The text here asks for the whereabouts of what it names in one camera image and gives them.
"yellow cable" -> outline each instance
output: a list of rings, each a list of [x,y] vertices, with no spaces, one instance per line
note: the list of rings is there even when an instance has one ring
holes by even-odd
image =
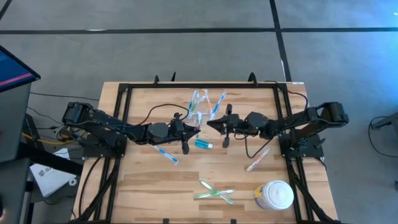
[[[33,139],[33,137],[30,136],[30,135],[28,135],[28,134],[22,133],[22,135],[23,135],[24,137],[26,137],[26,138]],[[52,141],[46,141],[46,140],[38,139],[37,141],[42,142],[42,143],[46,143],[46,144],[64,145],[64,144],[69,144],[69,143],[71,143],[71,142],[74,142],[75,140],[73,139],[73,140],[66,141],[66,142],[52,142]]]

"computer screen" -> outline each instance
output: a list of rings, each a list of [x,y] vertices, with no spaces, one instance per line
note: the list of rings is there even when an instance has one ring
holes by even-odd
[[[0,46],[0,92],[38,79],[38,74]]]

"white container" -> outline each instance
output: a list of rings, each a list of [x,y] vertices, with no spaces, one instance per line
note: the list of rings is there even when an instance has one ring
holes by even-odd
[[[292,188],[281,180],[273,180],[254,190],[254,200],[263,209],[283,210],[291,206],[293,199]]]

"wooden table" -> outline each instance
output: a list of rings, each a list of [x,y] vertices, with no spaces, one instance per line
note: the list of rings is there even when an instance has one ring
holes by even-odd
[[[118,85],[118,82],[104,84],[98,109],[113,114]],[[303,84],[288,83],[287,86],[290,91],[306,94]],[[187,107],[193,91],[192,88],[133,89],[128,122],[134,124],[142,121],[148,111],[159,104],[175,103]],[[228,88],[226,91],[228,94],[221,104],[217,118],[224,114],[226,105],[231,103],[233,113],[239,114],[242,119],[251,111],[260,112],[270,119],[277,119],[272,90]],[[209,89],[210,100],[216,103],[222,92],[223,89]],[[280,98],[286,116],[282,93]],[[289,98],[293,113],[304,109],[305,100],[301,96],[289,94]],[[168,123],[175,112],[185,113],[184,110],[173,106],[161,107],[155,109],[147,121]],[[171,223],[229,223],[231,219],[237,219],[238,223],[295,222],[293,205],[281,211],[263,210],[253,199],[254,189],[263,183],[271,180],[289,182],[286,163],[280,155],[277,138],[268,145],[271,148],[270,153],[251,172],[245,171],[253,160],[246,157],[244,141],[231,138],[229,147],[224,149],[221,147],[222,136],[207,125],[201,126],[200,138],[214,144],[214,148],[197,148],[192,139],[189,142],[189,155],[183,155],[180,142],[162,145],[162,149],[179,160],[177,165],[150,146],[138,146],[128,141],[126,155],[121,160],[119,170],[112,223],[162,223],[164,218],[169,218]],[[248,138],[249,153],[253,154],[265,141],[259,137]],[[86,179],[94,161],[95,158],[85,162],[82,180]],[[98,192],[103,161],[104,159],[99,161],[90,175],[83,196],[82,210]],[[303,163],[310,193],[326,214],[337,218],[325,168],[315,159],[304,159]],[[234,200],[234,205],[227,204],[221,198],[194,200],[195,194],[209,192],[199,183],[199,178],[206,179],[217,190],[234,189],[235,192],[228,195]],[[82,185],[83,181],[80,182],[75,201],[76,214]],[[104,201],[101,218],[105,217],[108,195],[105,195]],[[302,198],[300,204],[303,219],[306,219]]]

